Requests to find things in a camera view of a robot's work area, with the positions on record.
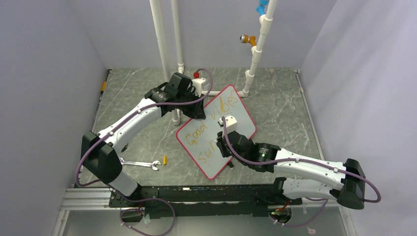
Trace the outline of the red-framed whiteboard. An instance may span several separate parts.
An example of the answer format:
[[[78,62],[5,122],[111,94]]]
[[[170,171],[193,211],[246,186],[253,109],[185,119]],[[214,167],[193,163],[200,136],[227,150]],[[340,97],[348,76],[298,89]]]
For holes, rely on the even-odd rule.
[[[231,157],[224,158],[216,145],[222,117],[237,120],[236,131],[251,138],[257,131],[238,91],[228,85],[204,107],[205,119],[190,119],[176,133],[176,138],[192,160],[208,179],[214,179],[228,164]]]

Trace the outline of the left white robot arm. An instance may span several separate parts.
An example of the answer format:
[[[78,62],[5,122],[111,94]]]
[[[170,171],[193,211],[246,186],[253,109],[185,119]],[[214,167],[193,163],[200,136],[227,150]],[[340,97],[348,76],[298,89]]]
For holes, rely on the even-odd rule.
[[[114,124],[97,134],[87,132],[82,138],[78,169],[84,167],[98,181],[119,191],[128,206],[136,206],[143,198],[142,187],[123,171],[119,154],[145,127],[176,109],[191,119],[205,119],[202,89],[207,84],[206,79],[174,73],[168,82],[149,90],[136,107]]]

